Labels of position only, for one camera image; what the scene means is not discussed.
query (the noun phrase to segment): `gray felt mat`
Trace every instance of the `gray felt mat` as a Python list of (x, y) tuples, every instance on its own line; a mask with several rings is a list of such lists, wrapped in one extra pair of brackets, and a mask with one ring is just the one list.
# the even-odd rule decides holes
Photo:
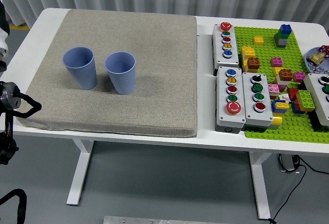
[[(80, 90), (62, 64), (76, 46), (95, 53), (92, 90)], [(136, 87), (127, 96), (116, 93), (104, 68), (115, 51), (136, 58)], [(196, 136), (196, 58), (193, 16), (70, 10), (27, 90), (42, 110), (20, 121), (48, 130)], [(29, 108), (22, 102), (19, 111)]]

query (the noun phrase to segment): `gray floor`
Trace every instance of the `gray floor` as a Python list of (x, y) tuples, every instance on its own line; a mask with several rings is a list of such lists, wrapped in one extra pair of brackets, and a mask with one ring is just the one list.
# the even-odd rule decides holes
[[(11, 32), (7, 43), (12, 54), (26, 33)], [(101, 224), (105, 215), (268, 223), (257, 217), (247, 152), (96, 142), (80, 204), (71, 207), (65, 203), (79, 158), (74, 143), (14, 137), (20, 150), (0, 166), (0, 196), (15, 188), (25, 190), (25, 223)], [(329, 171), (328, 157), (303, 158)], [(276, 155), (263, 168), (274, 215), (302, 175), (281, 173)], [(276, 221), (328, 223), (328, 185), (329, 175), (308, 169)], [(11, 199), (0, 206), (1, 223), (15, 223), (17, 203)]]

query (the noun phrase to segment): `table frame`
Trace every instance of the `table frame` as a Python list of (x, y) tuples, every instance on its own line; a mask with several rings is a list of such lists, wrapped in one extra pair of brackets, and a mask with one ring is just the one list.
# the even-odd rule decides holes
[[(1, 81), (14, 82), (25, 93), (31, 83), (53, 37), (60, 27), (69, 9), (45, 9), (31, 28), (22, 45), (3, 73)], [(198, 69), (197, 69), (197, 115), (198, 131), (195, 138), (162, 138), (92, 132), (50, 131), (32, 127), (24, 127), (14, 119), (14, 134), (24, 136), (56, 137), (73, 139), (80, 149), (80, 157), (72, 181), (68, 205), (79, 203), (88, 162), (94, 141), (111, 141), (140, 144), (156, 144), (167, 146), (183, 146), (210, 148), (217, 150), (249, 152), (254, 191), (257, 201), (259, 219), (268, 219), (270, 211), (266, 195), (262, 163), (272, 154), (299, 154), (313, 156), (329, 156), (329, 144), (304, 143), (292, 141), (249, 139), (243, 132), (239, 134), (218, 133), (215, 131), (215, 77), (212, 75), (211, 34), (214, 24), (223, 21), (234, 26), (280, 28), (282, 24), (290, 24), (303, 55), (319, 45), (329, 45), (329, 37), (325, 29), (318, 24), (258, 21), (239, 18), (196, 17), (198, 33)], [(0, 125), (4, 127), (4, 116), (0, 117)]]

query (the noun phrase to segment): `small plate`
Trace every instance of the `small plate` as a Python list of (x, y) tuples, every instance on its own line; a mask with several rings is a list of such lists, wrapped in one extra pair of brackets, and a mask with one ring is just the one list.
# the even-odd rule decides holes
[[(314, 70), (312, 69), (312, 67), (309, 65), (310, 62), (309, 62), (307, 59), (308, 59), (308, 57), (310, 57), (310, 55), (311, 55), (312, 53), (314, 53), (314, 52), (319, 52), (319, 48), (320, 48), (320, 47), (316, 47), (316, 48), (312, 48), (312, 49), (310, 49), (310, 50), (306, 53), (306, 55), (305, 55), (305, 57), (304, 57), (305, 65), (306, 65), (306, 68), (307, 68), (307, 70), (308, 70), (309, 73), (315, 73), (315, 71), (314, 71)], [(322, 62), (320, 65), (317, 66), (317, 68), (319, 68), (319, 67), (323, 67), (323, 71), (320, 72), (320, 74), (324, 74), (325, 71), (329, 71), (329, 60), (328, 60), (328, 59), (324, 59), (323, 62)]]

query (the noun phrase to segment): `blue plastic cup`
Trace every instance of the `blue plastic cup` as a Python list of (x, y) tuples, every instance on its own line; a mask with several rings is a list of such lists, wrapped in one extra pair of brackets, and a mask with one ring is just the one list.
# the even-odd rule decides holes
[(136, 59), (128, 52), (115, 52), (105, 59), (105, 69), (115, 90), (121, 95), (134, 91)]
[(92, 89), (97, 85), (94, 52), (91, 49), (70, 49), (63, 56), (63, 64), (81, 89)]

